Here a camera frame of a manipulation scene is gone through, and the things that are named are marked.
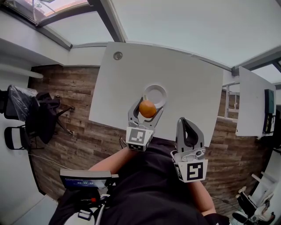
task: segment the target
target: shirt sleeve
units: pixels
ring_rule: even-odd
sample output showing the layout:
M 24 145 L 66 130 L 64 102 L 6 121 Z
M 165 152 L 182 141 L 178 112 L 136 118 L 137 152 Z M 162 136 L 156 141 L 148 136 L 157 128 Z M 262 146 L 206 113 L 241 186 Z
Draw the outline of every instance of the shirt sleeve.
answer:
M 208 222 L 209 225 L 229 225 L 229 218 L 227 216 L 222 216 L 217 213 L 212 213 L 206 215 L 205 220 Z

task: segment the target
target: forearm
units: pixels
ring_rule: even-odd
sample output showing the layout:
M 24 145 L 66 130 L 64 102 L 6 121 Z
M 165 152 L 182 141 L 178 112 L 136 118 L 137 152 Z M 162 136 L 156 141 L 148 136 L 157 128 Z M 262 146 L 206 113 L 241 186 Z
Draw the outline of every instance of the forearm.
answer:
M 132 159 L 137 153 L 137 151 L 132 151 L 125 147 L 112 156 L 109 156 L 108 158 L 95 164 L 89 170 L 111 171 L 112 174 L 116 174 L 121 169 L 121 167 L 124 166 L 130 159 Z
M 188 183 L 187 186 L 191 192 L 196 208 L 202 212 L 203 216 L 216 212 L 211 196 L 200 181 Z

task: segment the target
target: black pants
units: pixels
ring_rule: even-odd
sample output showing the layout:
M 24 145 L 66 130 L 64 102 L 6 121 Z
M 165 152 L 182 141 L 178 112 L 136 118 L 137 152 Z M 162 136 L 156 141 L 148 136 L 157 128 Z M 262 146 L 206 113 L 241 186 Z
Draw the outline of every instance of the black pants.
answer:
M 244 192 L 240 193 L 240 197 L 237 198 L 237 201 L 248 217 L 254 215 L 256 207 L 253 206 Z

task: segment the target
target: round orange object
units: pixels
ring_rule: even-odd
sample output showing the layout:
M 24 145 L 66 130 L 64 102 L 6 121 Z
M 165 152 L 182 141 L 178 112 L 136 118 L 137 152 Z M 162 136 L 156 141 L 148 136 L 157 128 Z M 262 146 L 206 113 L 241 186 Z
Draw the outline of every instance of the round orange object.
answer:
M 140 103 L 139 110 L 145 118 L 152 118 L 156 113 L 155 105 L 149 100 L 143 100 Z

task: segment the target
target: white plate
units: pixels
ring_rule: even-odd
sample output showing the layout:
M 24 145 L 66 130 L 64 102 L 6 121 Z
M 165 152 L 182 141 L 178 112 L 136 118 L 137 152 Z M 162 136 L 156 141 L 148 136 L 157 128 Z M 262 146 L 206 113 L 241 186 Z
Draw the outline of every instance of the white plate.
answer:
M 154 103 L 155 107 L 159 109 L 164 106 L 167 100 L 167 93 L 163 87 L 157 84 L 149 85 L 144 90 L 144 100 L 147 99 Z

